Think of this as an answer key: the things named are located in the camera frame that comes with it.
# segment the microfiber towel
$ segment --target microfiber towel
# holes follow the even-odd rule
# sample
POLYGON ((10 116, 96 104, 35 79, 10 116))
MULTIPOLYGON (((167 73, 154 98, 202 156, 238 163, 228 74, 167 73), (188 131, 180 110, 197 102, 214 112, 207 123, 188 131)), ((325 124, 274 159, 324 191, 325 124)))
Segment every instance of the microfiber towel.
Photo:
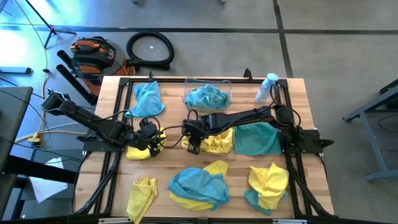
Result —
POLYGON ((154 116, 164 109, 164 104, 160 102, 160 90, 157 82, 136 85, 134 95, 137 103, 124 114, 125 118, 130 118, 132 115, 137 117, 154 116))
MULTIPOLYGON (((289 194, 285 192, 281 199, 287 198, 288 196, 289 194)), ((264 209, 257 204, 259 200, 259 192, 256 192, 255 190, 246 190, 244 192, 244 198, 246 198, 252 208, 260 211, 267 216, 271 215, 271 209, 264 209)))
POLYGON ((278 129, 265 122, 237 126, 235 153, 247 156, 280 154, 278 129))
POLYGON ((169 184, 170 198, 192 211, 215 210, 229 202, 224 178, 228 163, 215 161, 205 167, 187 168, 179 172, 169 184))
POLYGON ((201 108, 224 109, 229 106, 229 99, 227 93, 207 84, 191 91, 185 103, 201 108))
POLYGON ((289 172, 272 163, 270 168, 250 166, 248 180, 258 192, 258 205, 264 209, 276 209, 280 198, 285 194, 289 182, 289 172))
MULTIPOLYGON (((160 134, 160 138, 164 138, 164 140, 161 140, 162 145, 166 145, 166 132, 162 132, 160 134)), ((162 146, 158 146, 160 151, 163 151, 162 146)), ((138 160, 138 159, 148 159, 150 158, 150 152, 149 149, 147 148, 146 150, 139 150, 136 147, 127 147, 127 153, 126 153, 126 158, 127 159, 132 159, 132 160, 138 160)))
POLYGON ((126 212, 134 223, 139 224, 157 196, 156 179, 144 177, 132 184, 126 212))
MULTIPOLYGON (((225 154, 232 150, 233 145, 234 129, 229 128, 225 132, 216 135, 209 136, 208 138, 202 140, 200 144, 201 152, 210 152, 214 154, 225 154)), ((181 140, 181 147, 188 149, 189 138, 184 136, 181 140)))

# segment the gray floor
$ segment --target gray floor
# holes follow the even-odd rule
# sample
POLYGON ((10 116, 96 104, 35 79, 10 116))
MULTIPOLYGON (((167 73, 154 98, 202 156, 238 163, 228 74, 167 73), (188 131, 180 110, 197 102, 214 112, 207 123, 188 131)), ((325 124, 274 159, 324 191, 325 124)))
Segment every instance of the gray floor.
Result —
MULTIPOLYGON (((39 18, 19 1, 34 24, 39 18)), ((184 28, 257 28, 276 29, 272 0, 228 0, 225 6, 217 0, 144 0, 140 6, 130 1, 118 4, 107 0, 32 1, 53 24, 89 27, 184 27, 184 28), (85 14, 85 9, 96 14, 85 14)), ((280 0, 285 29, 398 29, 394 0, 280 0)), ((0 12, 2 23, 27 24, 19 8, 8 1, 4 8, 13 16, 0 12)), ((79 32, 77 36, 60 34, 49 43, 49 69, 62 61, 60 49, 68 49, 79 36, 102 35, 124 48, 131 32, 79 32)), ((278 34, 164 33, 174 45, 175 60, 169 71, 153 70, 154 75, 235 76, 249 67, 256 77, 276 72, 286 77, 278 34)), ((40 32, 42 38, 46 32, 40 32)), ((398 180, 368 183, 364 176, 379 170, 362 124, 341 119, 350 111, 377 97, 378 90, 395 80, 398 64, 398 35, 292 35, 287 34, 287 47, 294 77, 304 78, 315 125, 322 136, 335 140, 325 152, 328 183, 335 213, 344 218, 396 223, 398 220, 398 180)), ((44 53, 29 26, 23 30, 0 30, 4 43, 0 65, 29 66, 31 75, 2 75, 18 85, 34 87, 40 94, 45 67, 44 53)), ((134 50, 143 58, 165 55, 158 40, 140 40, 134 50)), ((142 69, 140 74, 147 75, 142 69)), ((8 86, 0 81, 1 86, 8 86)), ((47 88, 65 91, 77 103, 88 103, 57 72, 51 74, 47 88)), ((31 103, 39 108, 40 98, 31 103)), ((47 117, 48 126, 69 123, 66 117, 47 117)), ((19 136, 33 133, 40 119, 29 108, 19 136)), ((81 125, 62 129, 84 131, 81 125)), ((70 134, 52 134, 49 149, 77 149, 81 143, 70 134)), ((14 154, 29 157, 29 150, 16 147, 14 154)), ((27 218, 59 215, 68 212, 69 201, 51 199, 27 203, 27 218)))

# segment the wooden table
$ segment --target wooden table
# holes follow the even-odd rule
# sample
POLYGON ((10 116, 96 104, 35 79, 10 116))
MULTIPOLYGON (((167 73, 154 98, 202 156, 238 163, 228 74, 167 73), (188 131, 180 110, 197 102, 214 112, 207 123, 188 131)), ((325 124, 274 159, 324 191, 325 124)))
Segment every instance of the wooden table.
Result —
MULTIPOLYGON (((105 77, 99 94, 96 114, 101 117, 112 115, 116 100, 120 77, 105 77)), ((289 84, 290 100, 293 108, 302 118, 303 129, 314 127, 310 105, 307 98, 304 80, 301 78, 287 79, 289 84)), ((182 119, 187 117, 188 110, 182 103, 183 83, 160 83, 160 92, 165 109, 160 115, 156 116, 162 127, 181 125, 182 119)), ((226 113, 251 110, 262 105, 254 103, 254 97, 260 84, 233 84, 232 104, 226 113)), ((124 106, 126 91, 121 99, 121 106, 124 106)), ((134 96, 131 97, 131 105, 136 103, 134 96)), ((138 127, 141 118, 134 118, 134 126, 138 127)), ((168 145, 176 142, 180 137, 181 130, 167 130, 168 145)), ((313 154, 303 154, 303 164, 308 188, 323 205, 326 211, 333 213, 330 193, 326 181, 325 170, 321 160, 313 154)), ((81 167, 80 176, 76 186, 75 209, 88 200, 94 189, 97 187, 101 168, 103 165, 104 153, 94 152, 84 162, 81 167)), ((193 155, 182 149, 179 145, 173 149, 163 150, 157 157, 142 161, 130 161, 126 159, 125 153, 122 154, 119 166, 118 180, 115 188, 114 203, 111 215, 114 217, 126 217, 126 208, 129 198, 130 188, 133 182, 142 177, 157 179, 159 194, 146 213, 146 217, 213 217, 213 218, 267 218, 264 214, 254 210, 249 206, 243 193, 250 189, 248 184, 249 166, 269 167, 275 162, 279 167, 286 168, 285 156, 265 155, 265 156, 244 156, 231 153, 225 156, 200 154, 193 155), (227 178, 230 203, 223 205, 214 212, 209 210, 191 212, 176 204, 169 198, 170 192, 167 186, 170 179, 181 170, 187 167, 203 168, 215 160, 222 159, 229 163, 227 178)), ((297 194, 300 208, 305 212, 303 197, 300 188, 297 186, 297 194)), ((102 207, 106 204, 108 187, 104 190, 102 207)), ((283 199, 279 202, 277 210, 272 211, 271 218, 293 218, 292 199, 283 199)))

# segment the clear plastic container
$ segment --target clear plastic container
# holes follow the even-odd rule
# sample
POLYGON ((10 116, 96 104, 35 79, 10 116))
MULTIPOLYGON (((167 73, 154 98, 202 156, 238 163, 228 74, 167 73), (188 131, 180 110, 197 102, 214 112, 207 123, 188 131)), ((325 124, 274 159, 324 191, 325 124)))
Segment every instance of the clear plastic container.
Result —
POLYGON ((232 100, 232 83, 228 80, 224 81, 208 81, 208 80, 199 80, 195 78, 187 78, 184 83, 184 88, 182 91, 182 102, 185 103, 188 109, 190 110, 198 110, 198 111, 218 111, 218 110, 225 110, 231 105, 231 100, 232 100), (225 108, 206 108, 206 107, 200 107, 200 106, 192 106, 187 104, 187 97, 190 92, 193 90, 196 90, 199 87, 203 87, 205 85, 213 85, 217 87, 220 91, 226 93, 228 95, 228 103, 225 108))

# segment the teal cloth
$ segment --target teal cloth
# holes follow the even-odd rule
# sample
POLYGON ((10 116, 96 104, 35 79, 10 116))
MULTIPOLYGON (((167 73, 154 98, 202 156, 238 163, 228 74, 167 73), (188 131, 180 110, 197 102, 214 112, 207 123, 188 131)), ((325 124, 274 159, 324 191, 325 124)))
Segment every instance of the teal cloth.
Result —
POLYGON ((185 103, 190 106, 211 109, 225 109, 229 107, 228 94, 209 84, 191 91, 185 103))
MULTIPOLYGON (((287 192, 284 193, 281 199, 287 198, 289 194, 287 192)), ((271 209, 264 209, 258 205, 259 201, 259 192, 256 192, 255 190, 246 190, 244 192, 244 198, 249 202, 250 206, 257 211, 260 211, 261 213, 270 216, 271 215, 271 209)))
POLYGON ((235 153, 247 156, 280 154, 278 129, 265 122, 237 126, 235 153))
POLYGON ((169 190, 182 198, 210 202, 211 211, 229 202, 228 188, 222 174, 210 175, 206 170, 186 168, 175 175, 169 183, 169 190))
POLYGON ((154 116, 164 109, 164 104, 160 102, 160 90, 157 82, 136 85, 134 95, 137 103, 130 109, 130 112, 124 114, 125 118, 130 118, 131 115, 154 116))

